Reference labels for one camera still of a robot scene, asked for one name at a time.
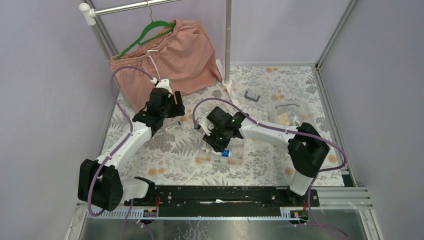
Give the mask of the blue white medicine bottle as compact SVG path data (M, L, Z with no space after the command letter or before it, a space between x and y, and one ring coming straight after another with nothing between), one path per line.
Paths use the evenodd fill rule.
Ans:
M223 150L222 152L213 152L214 155L224 158L230 158L231 157L231 151L230 150Z

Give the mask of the small white tube blue tip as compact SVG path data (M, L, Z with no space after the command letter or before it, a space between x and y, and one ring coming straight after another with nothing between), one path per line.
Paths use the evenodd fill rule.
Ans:
M175 128L179 128L181 125L182 125L182 122L181 121L177 121L177 122L175 122L175 123L167 126L165 128L165 132L169 132L169 131L171 131L171 130L173 130Z

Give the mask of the clear compartment organizer tray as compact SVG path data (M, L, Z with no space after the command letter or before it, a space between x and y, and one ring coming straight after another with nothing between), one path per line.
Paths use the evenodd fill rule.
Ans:
M213 148L206 143L204 140L200 142L199 152L197 159L202 163L227 166L227 167L239 167L244 161L244 146L245 141L242 139L232 139L225 150L230 150L230 157L220 157L214 155Z

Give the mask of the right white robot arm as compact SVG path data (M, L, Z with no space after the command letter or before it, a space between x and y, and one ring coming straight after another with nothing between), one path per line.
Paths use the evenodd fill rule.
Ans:
M260 123L240 111L230 115L217 106L206 116L199 117L197 126L205 133L203 140L215 152L223 152L232 139L258 140L284 149L295 169L286 193L287 201L293 206L307 199L308 188L330 151L325 140L307 122L300 126Z

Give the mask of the metal clothes rack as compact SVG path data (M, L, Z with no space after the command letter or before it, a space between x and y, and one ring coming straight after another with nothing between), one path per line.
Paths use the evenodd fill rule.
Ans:
M87 25L91 26L96 34L98 42L103 47L103 53L105 54L106 60L110 60L108 48L105 46L105 40L102 39L102 33L100 28L96 28L96 18L101 15L107 15L112 13L124 12L133 9L139 9L144 7L151 7L154 5L161 5L169 3L168 0L144 0L141 2L120 5L116 7L110 7L105 9L96 10L92 8L88 3L82 2L79 4L78 9L82 13ZM232 23L232 1L227 0L225 5L225 59L224 65L219 60L216 60L217 68L222 76L222 85L225 86L228 91L229 98L231 102L239 106L236 94L232 88L232 80L230 77L230 62L231 62L231 23Z

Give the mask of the floral table mat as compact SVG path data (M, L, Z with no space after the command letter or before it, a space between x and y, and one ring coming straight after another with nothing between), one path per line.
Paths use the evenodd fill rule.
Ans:
M324 114L314 70L310 66L232 66L230 77L237 97L238 85L276 85L286 96L285 101L304 101L310 108L319 134L331 139L329 122ZM295 168L288 153L256 139L244 143L241 166L223 166L198 160L203 132L195 130L192 117L205 116L214 107L235 113L225 103L227 89L220 83L185 95L185 115L167 119L154 137L145 143L123 168L123 181L144 177L158 185L231 185L287 186ZM268 110L242 109L257 121L267 121ZM165 128L181 121L182 125L169 132Z

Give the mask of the pink fabric shorts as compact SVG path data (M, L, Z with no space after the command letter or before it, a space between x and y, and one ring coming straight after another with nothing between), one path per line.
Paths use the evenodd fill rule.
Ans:
M216 65L216 51L198 20L173 20L160 36L140 45L121 58L110 60L115 82L121 94L136 112L149 100L154 85L150 78L170 80L173 91L188 95L213 86L222 76Z

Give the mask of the clear box lid black handle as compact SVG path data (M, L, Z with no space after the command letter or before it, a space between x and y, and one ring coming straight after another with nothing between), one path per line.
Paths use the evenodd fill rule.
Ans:
M242 109L273 108L286 100L286 96L279 86L274 84L238 85L237 99Z

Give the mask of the clear plastic kit box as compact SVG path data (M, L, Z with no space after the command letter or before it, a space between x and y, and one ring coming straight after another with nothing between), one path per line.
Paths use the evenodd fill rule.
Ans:
M287 115L290 117L292 125L288 126L299 127L302 123L306 122L311 124L313 127L316 127L314 115L312 114L309 106L304 101L278 101L268 109L268 121L278 124L277 115L283 113L287 113Z

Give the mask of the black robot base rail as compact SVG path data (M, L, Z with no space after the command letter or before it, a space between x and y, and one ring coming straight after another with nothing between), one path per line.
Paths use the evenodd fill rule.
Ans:
M299 196L275 186L177 186L158 185L135 207L152 207L159 217L279 217L281 208L303 210L319 207L316 190Z

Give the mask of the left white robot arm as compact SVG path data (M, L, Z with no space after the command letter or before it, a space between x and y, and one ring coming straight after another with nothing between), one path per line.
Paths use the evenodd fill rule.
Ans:
M121 180L120 173L134 154L164 125L167 118L185 115L180 91L155 87L145 107L134 115L130 129L108 151L80 165L77 198L92 206L113 211L120 203L137 199L148 206L155 200L153 181L144 177Z

